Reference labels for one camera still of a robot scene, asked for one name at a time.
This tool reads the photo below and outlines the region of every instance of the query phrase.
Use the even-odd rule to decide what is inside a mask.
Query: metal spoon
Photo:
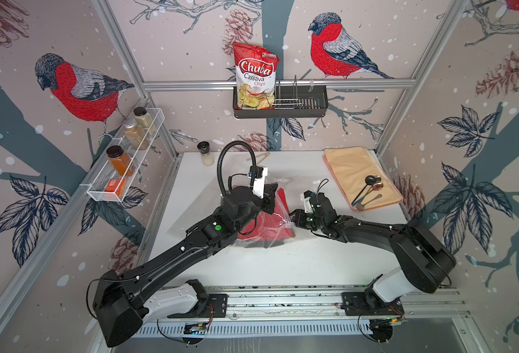
[[[369,189],[369,190],[367,191],[367,193],[366,193],[365,195],[363,195],[363,197],[362,197],[361,199],[359,199],[359,200],[357,200],[357,201],[354,201],[351,205],[352,205],[352,206],[355,206],[356,204],[362,202],[362,200],[363,200],[366,196],[368,196],[370,192],[372,192],[372,191],[374,191],[374,190],[375,190],[375,191],[379,191],[379,190],[381,190],[382,188],[383,188],[383,183],[380,182],[380,181],[379,181],[379,182],[376,182],[375,184],[371,185],[371,189]]]
[[[381,197],[383,197],[382,194],[377,194],[376,197],[372,198],[371,200],[365,202],[364,204],[361,204],[361,203],[358,203],[357,205],[355,205],[355,208],[357,208],[358,210],[360,211],[363,211],[366,207],[366,205],[369,203],[369,202],[372,202],[372,201],[375,201],[377,199],[380,199]]]
[[[359,194],[354,198],[354,201],[351,202],[351,205],[354,206],[355,205],[355,200],[357,200],[357,198],[362,194],[362,192],[365,190],[365,188],[368,186],[368,185],[373,185],[375,184],[376,182],[379,182],[381,181],[381,177],[380,176],[373,176],[373,175],[368,175],[366,176],[366,184],[365,186],[363,187],[363,189],[360,190]]]

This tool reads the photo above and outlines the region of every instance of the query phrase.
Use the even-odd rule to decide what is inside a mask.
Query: orange box
[[[122,179],[122,182],[120,179],[112,179],[108,181],[108,184],[106,184],[105,192],[107,193],[116,193],[116,195],[120,198],[122,197],[122,193],[124,192],[124,187],[126,186],[126,180]]]

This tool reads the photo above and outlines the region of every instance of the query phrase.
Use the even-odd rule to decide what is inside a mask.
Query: black metal basket
[[[326,86],[276,85],[271,109],[239,109],[237,88],[233,97],[234,116],[238,119],[272,119],[284,117],[324,117],[328,109]]]

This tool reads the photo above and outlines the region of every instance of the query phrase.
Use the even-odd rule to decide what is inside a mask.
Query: spice jar
[[[140,150],[147,149],[147,146],[149,145],[147,142],[147,139],[145,138],[145,131],[141,128],[141,126],[136,123],[136,119],[133,117],[127,117],[122,122],[122,126],[124,127],[124,134],[126,135],[126,138],[128,138],[128,141],[130,141],[130,145],[132,145],[133,149],[138,149],[138,146],[140,147]]]
[[[132,159],[130,156],[122,149],[120,146],[110,146],[106,149],[106,154],[108,155],[108,159],[110,160],[110,163],[114,166],[114,169],[120,176],[123,176],[126,174],[126,176],[132,176],[134,175],[134,168],[135,166],[133,164],[130,164]]]
[[[202,141],[198,143],[197,148],[200,152],[202,164],[205,166],[212,165],[214,163],[214,157],[210,154],[210,144],[206,141]]]
[[[134,119],[136,119],[136,123],[138,123],[139,126],[144,129],[149,129],[150,135],[153,135],[157,131],[155,125],[151,123],[152,118],[150,113],[148,113],[144,107],[134,108]]]

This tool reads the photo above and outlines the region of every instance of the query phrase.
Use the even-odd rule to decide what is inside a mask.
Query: orange spice jar
[[[114,166],[114,169],[120,176],[126,174],[126,176],[134,175],[134,165],[130,162],[132,159],[120,146],[110,146],[106,149],[106,154],[110,163]]]

